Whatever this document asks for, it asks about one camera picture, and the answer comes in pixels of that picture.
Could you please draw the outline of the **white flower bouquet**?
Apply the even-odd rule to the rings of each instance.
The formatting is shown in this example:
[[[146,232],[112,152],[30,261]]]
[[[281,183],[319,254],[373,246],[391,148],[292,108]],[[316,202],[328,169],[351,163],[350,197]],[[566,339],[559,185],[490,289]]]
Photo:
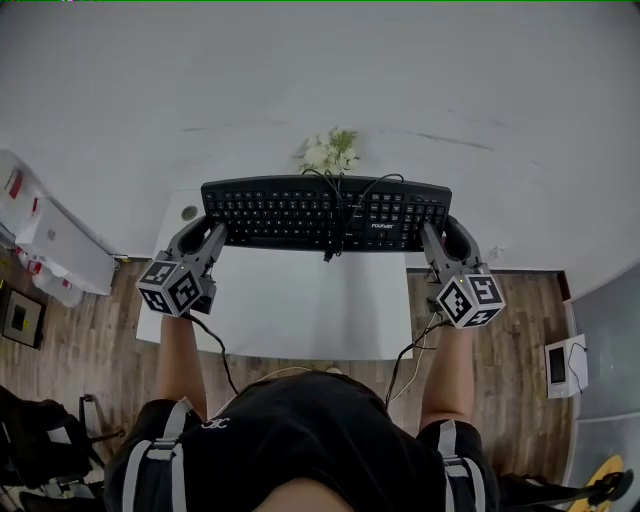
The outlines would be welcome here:
[[[307,137],[294,151],[292,158],[299,172],[318,171],[321,174],[354,172],[361,160],[356,150],[358,132],[334,126],[325,132]]]

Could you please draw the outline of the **white desk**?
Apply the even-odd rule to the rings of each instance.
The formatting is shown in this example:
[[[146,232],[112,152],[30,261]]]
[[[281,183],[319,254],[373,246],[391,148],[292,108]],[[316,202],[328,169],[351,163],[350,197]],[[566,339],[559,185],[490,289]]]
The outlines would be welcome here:
[[[223,248],[197,317],[200,350],[296,360],[392,360],[412,340],[405,257]]]

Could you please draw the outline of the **person's right forearm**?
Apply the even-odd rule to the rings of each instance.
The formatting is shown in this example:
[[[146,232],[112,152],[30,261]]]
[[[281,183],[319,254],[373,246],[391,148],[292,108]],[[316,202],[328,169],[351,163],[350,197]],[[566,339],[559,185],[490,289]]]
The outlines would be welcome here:
[[[470,423],[474,411],[474,331],[442,330],[424,386],[419,430],[439,421]]]

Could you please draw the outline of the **person's left forearm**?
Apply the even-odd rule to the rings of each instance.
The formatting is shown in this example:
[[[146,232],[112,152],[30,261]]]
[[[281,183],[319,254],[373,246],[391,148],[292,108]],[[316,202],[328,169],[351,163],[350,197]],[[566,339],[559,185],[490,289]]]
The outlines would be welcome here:
[[[203,373],[193,324],[188,319],[162,317],[155,397],[186,398],[201,420],[207,418]]]

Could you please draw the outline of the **person's black shirt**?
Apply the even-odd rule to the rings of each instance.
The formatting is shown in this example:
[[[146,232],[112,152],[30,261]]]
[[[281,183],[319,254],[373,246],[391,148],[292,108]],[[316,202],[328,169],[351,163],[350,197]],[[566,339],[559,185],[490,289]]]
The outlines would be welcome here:
[[[454,420],[417,435],[369,388],[306,372],[248,387],[201,420],[186,400],[154,400],[105,472],[108,512],[253,512],[305,479],[353,512],[498,512],[478,431]]]

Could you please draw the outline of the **yellow round table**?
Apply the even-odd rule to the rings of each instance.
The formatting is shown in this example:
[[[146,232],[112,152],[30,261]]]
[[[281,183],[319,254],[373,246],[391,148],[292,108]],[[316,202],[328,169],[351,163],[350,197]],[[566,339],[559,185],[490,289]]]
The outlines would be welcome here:
[[[591,495],[586,504],[590,509],[607,507],[619,500],[627,491],[627,475],[620,455],[609,457],[589,479],[587,486]]]

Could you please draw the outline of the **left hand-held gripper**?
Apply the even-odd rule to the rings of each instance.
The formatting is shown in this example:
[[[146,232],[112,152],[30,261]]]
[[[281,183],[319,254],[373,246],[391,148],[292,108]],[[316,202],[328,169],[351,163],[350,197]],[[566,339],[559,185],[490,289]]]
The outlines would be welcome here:
[[[176,233],[136,283],[148,308],[172,317],[186,317],[192,311],[209,314],[216,294],[210,273],[227,235],[225,223],[214,223],[207,216]]]

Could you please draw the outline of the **clear water jug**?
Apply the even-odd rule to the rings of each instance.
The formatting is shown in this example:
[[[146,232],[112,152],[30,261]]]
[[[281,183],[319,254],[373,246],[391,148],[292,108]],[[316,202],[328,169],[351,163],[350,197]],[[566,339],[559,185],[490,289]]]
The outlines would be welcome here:
[[[33,284],[52,298],[57,299],[67,308],[76,307],[83,298],[83,291],[66,279],[54,275],[41,261],[32,257],[21,248],[16,255]]]
[[[31,168],[8,149],[0,149],[0,235],[13,243],[26,228],[47,192]]]

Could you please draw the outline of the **black framed box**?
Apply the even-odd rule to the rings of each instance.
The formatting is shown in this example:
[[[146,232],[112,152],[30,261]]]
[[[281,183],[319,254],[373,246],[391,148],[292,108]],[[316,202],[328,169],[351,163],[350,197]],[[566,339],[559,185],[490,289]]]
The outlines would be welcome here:
[[[17,289],[0,289],[0,336],[39,350],[43,341],[46,305]]]

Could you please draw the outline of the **black keyboard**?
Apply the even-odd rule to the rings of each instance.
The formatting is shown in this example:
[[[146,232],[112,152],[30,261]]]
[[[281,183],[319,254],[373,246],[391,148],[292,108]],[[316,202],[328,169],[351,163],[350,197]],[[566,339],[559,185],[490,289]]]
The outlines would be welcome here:
[[[425,224],[443,234],[452,200],[447,187],[383,177],[270,175],[208,182],[203,206],[226,226],[229,246],[346,252],[420,252]]]

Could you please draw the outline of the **black office chair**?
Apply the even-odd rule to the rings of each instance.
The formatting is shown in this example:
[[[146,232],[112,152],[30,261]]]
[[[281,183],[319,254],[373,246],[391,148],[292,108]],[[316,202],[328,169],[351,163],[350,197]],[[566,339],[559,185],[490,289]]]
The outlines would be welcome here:
[[[499,478],[500,512],[566,512],[557,505],[586,501],[587,512],[597,512],[600,505],[621,499],[634,481],[629,469],[608,473],[593,484],[568,487],[548,483],[544,478],[524,478],[515,474]]]
[[[92,436],[85,406],[79,415],[60,403],[24,400],[0,386],[0,512],[107,512],[104,484],[85,478],[105,462],[94,446],[125,435],[123,429]]]

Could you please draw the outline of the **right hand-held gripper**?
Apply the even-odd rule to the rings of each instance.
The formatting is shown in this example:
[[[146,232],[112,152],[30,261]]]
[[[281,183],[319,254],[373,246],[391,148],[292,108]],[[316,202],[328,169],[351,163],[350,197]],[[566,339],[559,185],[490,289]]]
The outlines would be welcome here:
[[[422,224],[420,238],[427,263],[439,274],[435,302],[451,324],[469,329],[490,323],[506,302],[475,238],[452,215],[444,225],[444,242],[429,222]],[[452,261],[461,266],[451,270]]]

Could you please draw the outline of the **white screen device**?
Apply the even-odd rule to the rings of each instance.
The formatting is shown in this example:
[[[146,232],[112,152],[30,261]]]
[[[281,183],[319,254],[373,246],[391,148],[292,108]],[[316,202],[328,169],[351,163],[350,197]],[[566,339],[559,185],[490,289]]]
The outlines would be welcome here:
[[[586,338],[583,334],[544,347],[546,395],[565,399],[588,386]]]

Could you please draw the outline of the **white boxes pile left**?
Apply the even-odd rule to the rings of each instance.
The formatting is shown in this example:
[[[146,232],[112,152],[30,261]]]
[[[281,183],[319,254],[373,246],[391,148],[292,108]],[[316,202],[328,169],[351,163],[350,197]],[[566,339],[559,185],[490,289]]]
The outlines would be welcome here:
[[[37,200],[35,212],[16,236],[16,243],[54,276],[84,292],[111,294],[113,257],[50,200]]]

